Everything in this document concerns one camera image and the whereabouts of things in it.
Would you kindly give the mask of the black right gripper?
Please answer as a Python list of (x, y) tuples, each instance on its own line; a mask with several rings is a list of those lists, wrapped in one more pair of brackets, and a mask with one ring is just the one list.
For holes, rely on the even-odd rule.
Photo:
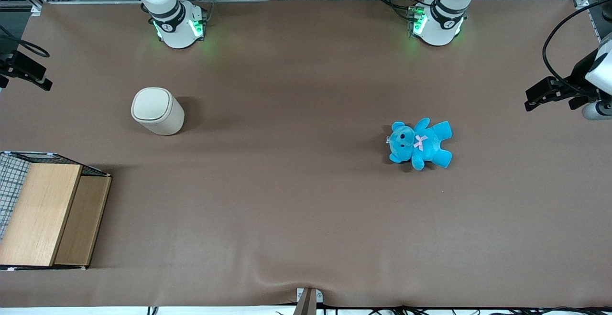
[(11, 78), (22, 78), (44, 91), (50, 91), (53, 82), (46, 77), (46, 68), (38, 62), (31, 59), (23, 60), (22, 72), (15, 68), (17, 59), (21, 55), (19, 51), (12, 51), (10, 54), (1, 56), (0, 88), (5, 89)]

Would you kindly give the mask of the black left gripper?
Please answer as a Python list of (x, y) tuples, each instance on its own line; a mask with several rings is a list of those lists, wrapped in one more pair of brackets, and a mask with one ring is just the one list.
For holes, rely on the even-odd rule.
[(538, 87), (527, 89), (525, 91), (525, 110), (531, 112), (540, 105), (566, 98), (588, 98), (588, 101), (599, 101), (599, 91), (586, 80), (586, 74), (594, 64), (596, 56), (597, 50), (593, 50), (575, 64), (570, 75), (564, 77), (563, 80), (576, 90), (572, 90), (569, 86), (560, 86), (559, 99), (557, 99), (559, 82), (555, 77), (545, 77), (538, 82)]

